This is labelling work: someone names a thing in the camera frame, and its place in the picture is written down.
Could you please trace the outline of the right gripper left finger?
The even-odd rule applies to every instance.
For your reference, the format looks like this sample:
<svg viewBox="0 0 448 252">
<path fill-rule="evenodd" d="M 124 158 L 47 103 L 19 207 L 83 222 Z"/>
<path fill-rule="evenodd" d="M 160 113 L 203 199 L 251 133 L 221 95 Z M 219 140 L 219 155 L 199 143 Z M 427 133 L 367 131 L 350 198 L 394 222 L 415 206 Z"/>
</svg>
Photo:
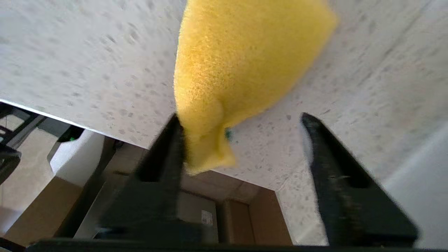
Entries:
<svg viewBox="0 0 448 252">
<path fill-rule="evenodd" d="M 125 230 L 176 217 L 184 163 L 183 128 L 173 114 L 100 218 L 102 230 Z"/>
</svg>

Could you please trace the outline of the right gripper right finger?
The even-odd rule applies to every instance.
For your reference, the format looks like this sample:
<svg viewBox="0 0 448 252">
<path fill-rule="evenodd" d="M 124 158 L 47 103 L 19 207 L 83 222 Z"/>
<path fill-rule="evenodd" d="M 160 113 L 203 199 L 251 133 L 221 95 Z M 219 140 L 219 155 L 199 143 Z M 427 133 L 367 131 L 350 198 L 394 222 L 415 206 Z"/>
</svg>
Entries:
<svg viewBox="0 0 448 252">
<path fill-rule="evenodd" d="M 345 145 L 311 114 L 300 123 L 329 245 L 412 247 L 416 226 Z"/>
</svg>

